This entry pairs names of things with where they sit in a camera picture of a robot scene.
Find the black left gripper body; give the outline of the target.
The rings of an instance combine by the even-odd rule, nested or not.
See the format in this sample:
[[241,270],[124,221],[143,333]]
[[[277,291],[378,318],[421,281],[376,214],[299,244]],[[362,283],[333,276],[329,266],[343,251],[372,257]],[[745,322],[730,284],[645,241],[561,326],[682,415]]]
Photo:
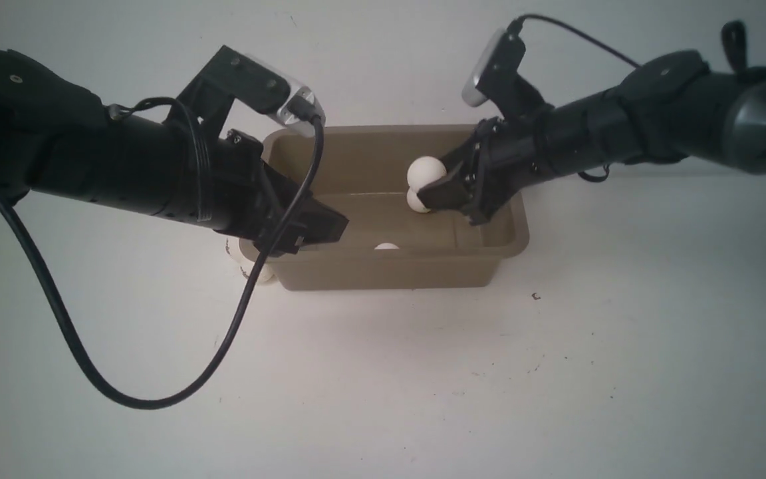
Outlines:
[[212,230],[244,239],[261,251],[294,200],[297,183],[262,158],[263,144],[229,130],[210,150],[215,210]]

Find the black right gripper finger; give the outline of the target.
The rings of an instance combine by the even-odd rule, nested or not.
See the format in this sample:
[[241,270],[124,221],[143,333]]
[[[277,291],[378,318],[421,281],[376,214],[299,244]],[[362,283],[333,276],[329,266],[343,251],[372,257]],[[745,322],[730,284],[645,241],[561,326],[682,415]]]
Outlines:
[[439,160],[445,167],[445,174],[472,175],[477,170],[480,153],[480,140],[471,136]]
[[460,176],[444,176],[418,191],[418,199],[429,210],[463,210],[472,200],[473,187]]

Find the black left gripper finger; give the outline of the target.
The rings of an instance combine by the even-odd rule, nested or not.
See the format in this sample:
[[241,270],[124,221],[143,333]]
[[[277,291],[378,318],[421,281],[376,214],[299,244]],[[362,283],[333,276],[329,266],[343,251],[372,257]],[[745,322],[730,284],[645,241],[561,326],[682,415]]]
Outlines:
[[267,257],[282,257],[286,254],[296,254],[306,240],[306,230],[283,230],[277,236],[273,232],[253,240],[253,246],[259,253]]
[[287,240],[290,243],[336,243],[348,224],[346,216],[308,195],[289,220]]

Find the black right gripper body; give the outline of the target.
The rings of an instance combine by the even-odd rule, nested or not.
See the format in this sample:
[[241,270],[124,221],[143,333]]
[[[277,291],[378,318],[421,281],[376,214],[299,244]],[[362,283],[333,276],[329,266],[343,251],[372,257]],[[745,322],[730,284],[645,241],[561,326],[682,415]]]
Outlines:
[[469,199],[460,212],[472,226],[490,222],[521,189],[547,181],[545,158],[529,128],[499,117],[483,119],[466,144]]

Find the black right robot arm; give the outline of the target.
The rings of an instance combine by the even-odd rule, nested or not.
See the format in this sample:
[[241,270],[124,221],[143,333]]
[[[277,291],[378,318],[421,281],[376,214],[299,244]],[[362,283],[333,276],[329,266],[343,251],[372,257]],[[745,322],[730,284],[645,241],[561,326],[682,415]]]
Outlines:
[[766,67],[747,64],[741,21],[721,28],[728,73],[711,70],[698,51],[677,51],[633,64],[608,90],[553,106],[519,74],[527,19],[496,31],[481,54],[463,98],[492,102],[499,117],[478,122],[444,155],[445,176],[416,191],[426,208],[486,224],[523,188],[613,164],[696,157],[766,175]]

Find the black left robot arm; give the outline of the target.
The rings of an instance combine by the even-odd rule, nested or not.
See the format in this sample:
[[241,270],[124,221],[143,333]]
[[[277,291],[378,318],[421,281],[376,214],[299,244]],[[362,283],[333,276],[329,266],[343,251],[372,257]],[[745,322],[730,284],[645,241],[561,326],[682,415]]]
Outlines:
[[315,103],[295,79],[222,46],[177,97],[106,105],[17,51],[0,51],[0,194],[31,191],[182,222],[261,247],[301,183],[265,163],[263,144],[231,130],[234,102],[304,136],[289,112]]

